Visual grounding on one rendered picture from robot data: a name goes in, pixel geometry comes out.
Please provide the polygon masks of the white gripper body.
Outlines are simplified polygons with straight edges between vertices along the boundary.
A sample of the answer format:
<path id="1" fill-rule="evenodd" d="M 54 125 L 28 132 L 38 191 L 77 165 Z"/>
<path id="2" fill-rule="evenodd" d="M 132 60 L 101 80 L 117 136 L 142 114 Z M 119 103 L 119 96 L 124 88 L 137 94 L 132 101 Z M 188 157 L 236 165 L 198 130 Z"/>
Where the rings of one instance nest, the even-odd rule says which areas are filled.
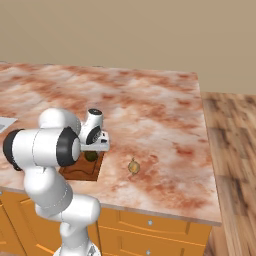
<path id="1" fill-rule="evenodd" d="M 82 151 L 107 152 L 109 149 L 110 149 L 110 145 L 108 142 L 106 143 L 95 142 L 90 145 L 81 144 Z"/>

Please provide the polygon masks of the dark green avocado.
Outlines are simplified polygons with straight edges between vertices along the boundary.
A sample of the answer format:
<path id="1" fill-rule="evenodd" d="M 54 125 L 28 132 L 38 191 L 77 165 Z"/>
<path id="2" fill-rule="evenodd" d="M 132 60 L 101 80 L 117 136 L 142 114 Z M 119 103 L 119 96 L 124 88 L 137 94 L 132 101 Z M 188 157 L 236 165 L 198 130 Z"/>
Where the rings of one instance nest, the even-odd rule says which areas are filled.
<path id="1" fill-rule="evenodd" d="M 98 159 L 98 154 L 96 151 L 86 151 L 84 155 L 86 160 L 89 162 L 94 162 Z"/>

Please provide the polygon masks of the brown wooden cutting board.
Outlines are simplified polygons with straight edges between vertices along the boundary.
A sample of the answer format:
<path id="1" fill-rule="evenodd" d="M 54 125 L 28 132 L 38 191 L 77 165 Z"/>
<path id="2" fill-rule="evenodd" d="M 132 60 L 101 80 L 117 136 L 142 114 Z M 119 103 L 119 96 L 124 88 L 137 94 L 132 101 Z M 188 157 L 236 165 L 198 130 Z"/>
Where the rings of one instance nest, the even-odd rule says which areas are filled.
<path id="1" fill-rule="evenodd" d="M 85 152 L 80 153 L 74 165 L 60 168 L 59 173 L 66 180 L 96 181 L 98 179 L 104 153 L 97 152 L 98 159 L 94 162 L 89 162 L 85 158 Z"/>

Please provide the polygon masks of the shallow orange drawer front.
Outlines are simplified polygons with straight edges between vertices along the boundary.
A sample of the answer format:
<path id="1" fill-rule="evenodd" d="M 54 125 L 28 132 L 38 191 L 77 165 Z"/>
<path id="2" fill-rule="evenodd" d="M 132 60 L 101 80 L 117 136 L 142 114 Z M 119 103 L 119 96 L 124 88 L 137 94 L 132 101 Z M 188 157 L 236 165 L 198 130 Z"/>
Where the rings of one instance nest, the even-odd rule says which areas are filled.
<path id="1" fill-rule="evenodd" d="M 153 225 L 148 225 L 148 220 L 153 221 Z M 103 208 L 98 223 L 103 227 L 126 229 L 138 232 L 148 232 L 160 236 L 170 236 L 173 234 L 187 235 L 190 223 L 183 220 L 163 218 L 128 211 Z"/>

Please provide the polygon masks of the grey sink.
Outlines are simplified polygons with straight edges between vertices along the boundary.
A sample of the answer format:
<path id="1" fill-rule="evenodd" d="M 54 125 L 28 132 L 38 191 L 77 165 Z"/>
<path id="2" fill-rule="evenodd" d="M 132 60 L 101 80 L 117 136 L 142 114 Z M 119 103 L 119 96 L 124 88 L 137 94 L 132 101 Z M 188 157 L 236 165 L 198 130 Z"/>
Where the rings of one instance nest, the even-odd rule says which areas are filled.
<path id="1" fill-rule="evenodd" d="M 16 118 L 0 117 L 0 133 L 2 133 L 16 121 Z"/>

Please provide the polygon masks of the orange cupboard door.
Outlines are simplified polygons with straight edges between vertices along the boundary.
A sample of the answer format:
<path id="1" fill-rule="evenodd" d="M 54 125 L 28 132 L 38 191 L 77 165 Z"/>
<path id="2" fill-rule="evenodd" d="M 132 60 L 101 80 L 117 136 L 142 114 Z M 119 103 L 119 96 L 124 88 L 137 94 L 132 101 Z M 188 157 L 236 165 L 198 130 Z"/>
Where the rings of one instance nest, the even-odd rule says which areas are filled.
<path id="1" fill-rule="evenodd" d="M 26 194 L 0 192 L 0 251 L 18 256 L 52 256 L 61 245 L 59 226 L 39 217 Z"/>

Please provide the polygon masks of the deep orange drawer front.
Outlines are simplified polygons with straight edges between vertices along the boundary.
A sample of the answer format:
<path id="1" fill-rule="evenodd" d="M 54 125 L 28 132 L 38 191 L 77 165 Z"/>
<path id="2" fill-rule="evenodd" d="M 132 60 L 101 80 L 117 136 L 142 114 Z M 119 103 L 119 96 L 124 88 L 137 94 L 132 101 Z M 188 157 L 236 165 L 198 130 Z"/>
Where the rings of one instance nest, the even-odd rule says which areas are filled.
<path id="1" fill-rule="evenodd" d="M 194 245 L 150 238 L 132 232 L 100 228 L 103 256 L 202 256 L 203 250 Z"/>

